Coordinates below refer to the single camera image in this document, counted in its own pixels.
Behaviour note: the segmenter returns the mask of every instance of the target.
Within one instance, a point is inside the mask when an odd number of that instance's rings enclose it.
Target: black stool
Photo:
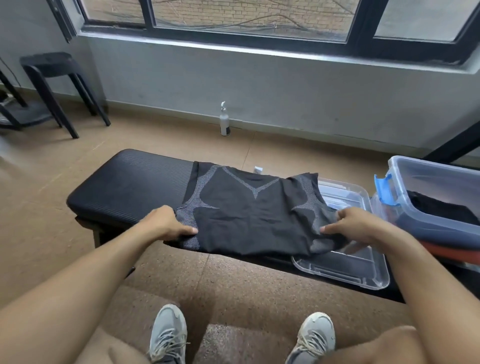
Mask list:
[[[110,126],[110,120],[108,120],[107,115],[100,106],[82,69],[70,54],[65,52],[35,54],[33,56],[21,57],[20,64],[45,102],[48,110],[50,110],[57,121],[57,124],[60,127],[65,126],[72,138],[78,138],[78,134],[53,96],[46,78],[68,75],[90,114],[100,114],[105,125]]]

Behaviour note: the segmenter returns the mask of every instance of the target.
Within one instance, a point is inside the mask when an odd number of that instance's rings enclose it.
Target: black window frame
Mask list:
[[[81,0],[77,1],[85,18],[82,30],[86,32],[137,35],[220,46],[458,66],[469,59],[480,43],[480,1],[453,42],[375,37],[388,0],[360,0],[345,42],[157,27],[151,0],[138,0],[144,24],[94,20],[88,18]]]

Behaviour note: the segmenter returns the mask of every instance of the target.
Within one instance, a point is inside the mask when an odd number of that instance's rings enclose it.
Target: hand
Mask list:
[[[135,225],[135,229],[149,242],[175,240],[181,235],[198,233],[196,228],[178,222],[170,206],[162,206],[152,210]]]
[[[389,243],[396,240],[390,239],[389,236],[391,234],[397,236],[405,234],[405,231],[395,225],[358,207],[338,210],[336,216],[338,221],[323,226],[320,232],[324,234],[340,233],[349,240],[355,240],[359,243],[347,247],[347,254],[352,254],[367,245],[371,245],[380,252],[386,253],[389,250]]]

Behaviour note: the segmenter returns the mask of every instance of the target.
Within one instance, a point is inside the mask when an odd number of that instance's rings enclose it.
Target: plastic storage box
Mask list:
[[[319,178],[318,188],[330,207],[343,209],[356,206],[372,211],[368,193],[360,186]],[[370,247],[353,255],[337,251],[308,259],[292,257],[292,262],[304,272],[371,290],[380,290],[390,283],[385,256]]]
[[[480,171],[395,156],[375,185],[387,221],[430,243],[480,249],[480,226],[429,215],[417,210],[407,191],[464,205],[480,216]]]

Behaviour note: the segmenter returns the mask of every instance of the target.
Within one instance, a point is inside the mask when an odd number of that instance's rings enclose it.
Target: orange object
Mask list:
[[[424,241],[420,241],[420,243],[433,255],[480,266],[480,251],[478,250],[447,248]]]

